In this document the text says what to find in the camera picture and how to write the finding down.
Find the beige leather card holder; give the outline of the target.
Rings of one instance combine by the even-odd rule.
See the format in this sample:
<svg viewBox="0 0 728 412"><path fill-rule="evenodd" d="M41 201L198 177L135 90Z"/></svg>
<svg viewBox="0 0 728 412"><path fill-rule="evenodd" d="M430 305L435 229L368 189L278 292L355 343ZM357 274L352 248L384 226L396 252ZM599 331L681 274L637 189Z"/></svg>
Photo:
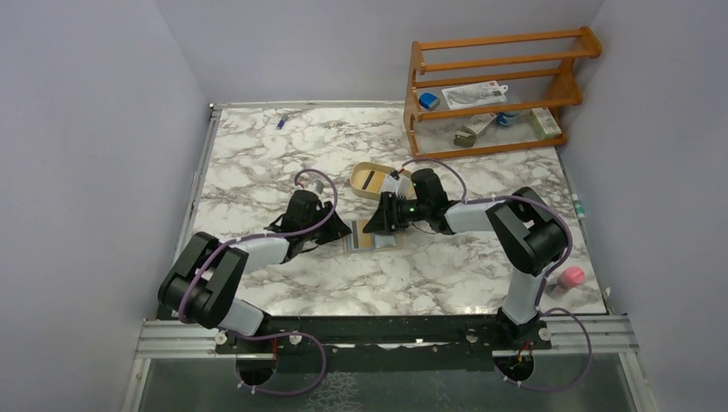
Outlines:
<svg viewBox="0 0 728 412"><path fill-rule="evenodd" d="M403 249L400 233L364 233L368 220L353 219L344 222L351 233L343 238L345 254L394 251Z"/></svg>

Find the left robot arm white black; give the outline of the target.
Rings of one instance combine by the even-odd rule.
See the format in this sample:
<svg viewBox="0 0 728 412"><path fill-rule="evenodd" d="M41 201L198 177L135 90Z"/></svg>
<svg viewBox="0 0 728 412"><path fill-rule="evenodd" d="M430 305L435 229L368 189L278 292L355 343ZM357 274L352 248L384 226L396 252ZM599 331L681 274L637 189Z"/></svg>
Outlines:
<svg viewBox="0 0 728 412"><path fill-rule="evenodd" d="M284 264L308 250L352 233L331 202L307 190L297 190L285 212L263 233L223 242L195 233L161 283L157 300L180 320L207 329L231 330L254 336L267 312L237 298L245 273Z"/></svg>

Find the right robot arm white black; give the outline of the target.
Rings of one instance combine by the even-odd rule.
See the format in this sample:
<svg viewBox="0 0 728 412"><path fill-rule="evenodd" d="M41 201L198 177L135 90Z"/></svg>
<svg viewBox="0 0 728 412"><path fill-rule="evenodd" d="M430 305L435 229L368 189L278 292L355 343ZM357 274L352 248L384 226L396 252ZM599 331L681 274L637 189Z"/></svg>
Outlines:
<svg viewBox="0 0 728 412"><path fill-rule="evenodd" d="M513 267L498 315L512 327L536 321L547 278L573 249L568 224L530 187L491 200L466 202L451 200L431 168L414 172L411 181L412 199L381 192L378 208L363 233L395 233L418 221L443 235L495 233Z"/></svg>

